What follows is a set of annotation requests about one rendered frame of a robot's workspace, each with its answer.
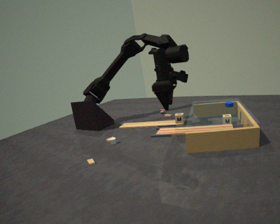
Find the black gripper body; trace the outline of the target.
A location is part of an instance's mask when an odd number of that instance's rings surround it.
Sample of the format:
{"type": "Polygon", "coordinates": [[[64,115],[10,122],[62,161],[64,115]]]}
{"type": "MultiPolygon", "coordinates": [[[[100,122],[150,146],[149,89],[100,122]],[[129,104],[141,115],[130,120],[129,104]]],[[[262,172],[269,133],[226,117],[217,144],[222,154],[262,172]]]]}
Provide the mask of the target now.
{"type": "Polygon", "coordinates": [[[177,80],[174,81],[169,81],[168,80],[168,75],[169,75],[169,70],[171,70],[171,64],[167,65],[157,65],[155,66],[155,72],[157,76],[156,82],[152,85],[152,91],[158,91],[158,92],[165,92],[165,91],[170,91],[172,90],[172,86],[177,85],[177,80]]]}

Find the tan open-top box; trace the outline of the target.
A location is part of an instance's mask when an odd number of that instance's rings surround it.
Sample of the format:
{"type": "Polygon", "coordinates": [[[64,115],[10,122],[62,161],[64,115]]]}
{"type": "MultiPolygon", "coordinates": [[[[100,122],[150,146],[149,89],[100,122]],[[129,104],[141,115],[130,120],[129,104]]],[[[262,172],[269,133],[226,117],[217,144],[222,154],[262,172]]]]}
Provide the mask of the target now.
{"type": "Polygon", "coordinates": [[[238,98],[193,101],[185,133],[187,153],[255,148],[260,122],[238,98]]]}

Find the blue short cylinder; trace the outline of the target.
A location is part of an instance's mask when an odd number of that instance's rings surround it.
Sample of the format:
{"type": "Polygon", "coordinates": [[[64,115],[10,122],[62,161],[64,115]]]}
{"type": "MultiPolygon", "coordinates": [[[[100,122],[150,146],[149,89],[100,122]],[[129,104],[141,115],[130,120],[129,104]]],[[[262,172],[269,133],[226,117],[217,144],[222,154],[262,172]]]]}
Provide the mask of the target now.
{"type": "Polygon", "coordinates": [[[232,101],[228,101],[228,102],[225,102],[225,107],[233,107],[234,106],[234,102],[232,101]]]}

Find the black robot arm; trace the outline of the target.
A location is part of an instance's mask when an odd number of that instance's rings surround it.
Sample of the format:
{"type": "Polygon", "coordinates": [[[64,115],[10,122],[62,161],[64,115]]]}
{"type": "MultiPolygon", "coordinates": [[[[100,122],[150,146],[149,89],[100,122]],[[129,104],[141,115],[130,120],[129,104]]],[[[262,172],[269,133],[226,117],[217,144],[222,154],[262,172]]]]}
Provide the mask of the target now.
{"type": "MultiPolygon", "coordinates": [[[[128,58],[131,58],[143,51],[147,45],[159,48],[152,48],[148,53],[149,55],[153,55],[155,65],[167,65],[170,63],[175,64],[178,62],[187,62],[189,60],[187,46],[184,44],[178,46],[169,35],[161,35],[158,37],[144,33],[141,35],[131,36],[124,41],[124,44],[121,46],[120,54],[115,58],[105,73],[101,77],[95,79],[84,90],[83,95],[86,96],[84,101],[93,101],[100,104],[107,91],[110,89],[109,84],[114,75],[119,71],[128,58]],[[144,46],[140,47],[135,40],[142,40],[144,42],[144,46]]],[[[173,68],[169,70],[169,81],[173,81],[174,79],[174,81],[179,80],[187,83],[187,78],[188,74],[186,74],[185,71],[181,70],[178,72],[174,71],[173,68]]]]}

